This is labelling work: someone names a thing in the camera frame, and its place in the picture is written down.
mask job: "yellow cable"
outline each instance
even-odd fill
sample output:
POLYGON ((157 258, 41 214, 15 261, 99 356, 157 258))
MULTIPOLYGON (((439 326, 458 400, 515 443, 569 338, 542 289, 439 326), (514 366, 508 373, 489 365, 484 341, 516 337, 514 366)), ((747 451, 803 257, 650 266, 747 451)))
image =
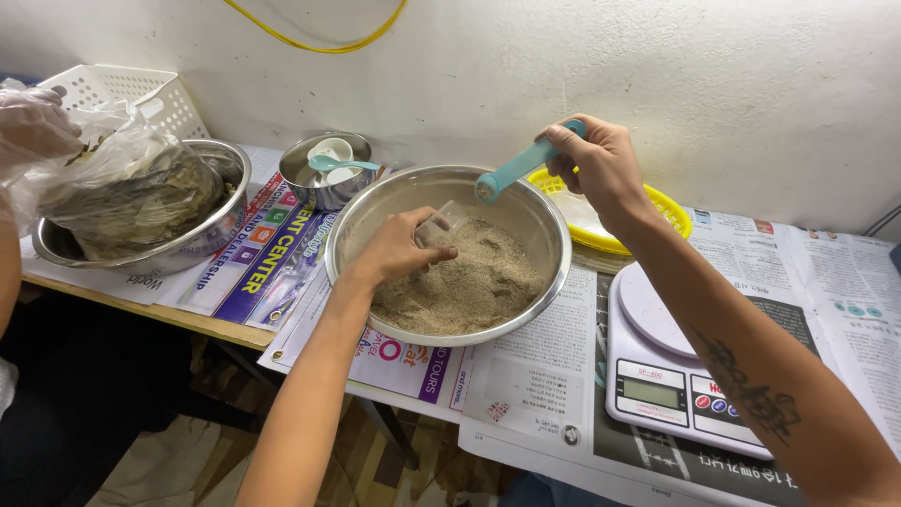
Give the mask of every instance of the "yellow cable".
POLYGON ((286 36, 282 35, 281 33, 276 32, 275 30, 272 30, 271 28, 269 28, 266 24, 264 24, 259 19, 253 17, 253 14, 245 11, 240 5, 235 4, 233 2, 233 0, 225 0, 225 3, 234 7, 235 10, 237 10, 239 13, 244 14, 247 17, 247 19, 256 23, 259 28, 262 28, 263 30, 265 30, 269 35, 272 35, 276 39, 279 39, 280 41, 284 42, 285 44, 287 44, 289 46, 294 46, 295 48, 298 48, 301 50, 315 51, 317 53, 349 53, 351 51, 356 51, 362 47, 369 45, 375 39, 384 35, 385 32, 387 32, 388 29, 391 28, 391 25, 394 24, 394 21, 397 19, 397 16, 400 15, 400 12, 402 10, 404 10, 404 5, 406 5, 406 0, 400 0, 400 5, 397 7, 397 10, 395 11, 395 13, 391 14, 391 17, 388 18, 388 20, 385 22, 385 24, 382 24, 381 26, 379 26, 378 30, 375 30, 369 37, 367 37, 366 39, 363 39, 362 41, 354 42, 353 44, 341 46, 340 48, 314 48, 312 46, 307 46, 306 44, 301 44, 298 41, 288 39, 286 36))

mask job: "white wall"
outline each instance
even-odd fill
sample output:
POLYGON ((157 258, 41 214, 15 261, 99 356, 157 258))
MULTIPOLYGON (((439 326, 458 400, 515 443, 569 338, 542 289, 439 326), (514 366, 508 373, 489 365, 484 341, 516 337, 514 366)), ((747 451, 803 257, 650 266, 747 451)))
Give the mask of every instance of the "white wall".
MULTIPOLYGON (((240 3, 346 41, 395 1, 240 3)), ((901 192, 899 5, 410 0, 381 40, 322 55, 220 0, 5 0, 0 69, 175 70, 216 136, 287 148, 333 127, 388 162, 498 165, 580 111, 629 125, 646 180, 683 204, 854 232, 901 192)))

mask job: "stainless steel bowl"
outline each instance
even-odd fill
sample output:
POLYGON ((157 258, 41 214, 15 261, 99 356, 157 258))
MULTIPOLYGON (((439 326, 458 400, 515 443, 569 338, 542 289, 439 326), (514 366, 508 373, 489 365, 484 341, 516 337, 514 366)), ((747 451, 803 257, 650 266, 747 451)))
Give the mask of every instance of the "stainless steel bowl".
POLYGON ((421 206, 441 207, 450 199, 472 205, 474 215, 501 226, 516 239, 544 278, 544 286, 522 313, 478 333, 432 336, 389 325, 369 313, 367 325, 387 336, 426 346, 466 346, 506 335, 542 313, 560 293, 569 274, 572 245, 566 220, 556 206, 533 185, 519 180, 492 204, 476 200, 476 179, 491 170, 469 165, 411 168, 377 181, 350 201, 338 215, 325 243, 325 270, 334 283, 357 256, 387 215, 421 206))
POLYGON ((236 144, 225 141, 189 139, 182 143, 190 146, 236 189, 234 195, 211 213, 203 224, 178 239, 144 253, 113 261, 88 261, 68 229, 46 218, 39 218, 32 234, 34 250, 45 260, 69 268, 111 269, 133 275, 162 276, 201 263, 226 246, 244 222, 247 207, 244 192, 250 182, 250 158, 236 144))
POLYGON ((334 185, 327 184, 323 174, 310 167, 306 155, 314 146, 330 137, 347 141, 353 149, 353 160, 369 161, 372 158, 372 147, 362 136, 347 132, 326 132, 307 137, 292 146, 278 162, 278 172, 300 202, 312 205, 313 209, 337 211, 375 181, 376 172, 354 167, 350 168, 354 172, 353 178, 334 185))

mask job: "sand-colored powder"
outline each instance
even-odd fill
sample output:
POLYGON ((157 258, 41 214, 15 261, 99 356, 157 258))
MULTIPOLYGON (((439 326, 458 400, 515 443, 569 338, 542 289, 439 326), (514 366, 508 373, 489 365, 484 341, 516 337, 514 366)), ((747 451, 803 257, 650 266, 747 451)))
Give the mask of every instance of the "sand-colored powder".
POLYGON ((456 259, 383 284, 372 312, 414 333, 463 335, 519 315, 541 291, 541 275, 503 229, 470 217, 451 242, 456 259))

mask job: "forearm tattoo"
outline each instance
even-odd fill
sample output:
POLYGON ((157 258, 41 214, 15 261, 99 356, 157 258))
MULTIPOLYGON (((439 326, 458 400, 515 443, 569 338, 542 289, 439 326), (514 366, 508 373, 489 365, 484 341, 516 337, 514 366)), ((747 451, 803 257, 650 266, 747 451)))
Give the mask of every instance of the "forearm tattoo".
POLYGON ((707 352, 707 370, 733 403, 740 403, 754 422, 775 435, 786 447, 789 426, 801 422, 795 399, 783 392, 772 394, 768 385, 749 386, 748 375, 738 369, 735 353, 716 338, 708 338, 694 327, 707 352))

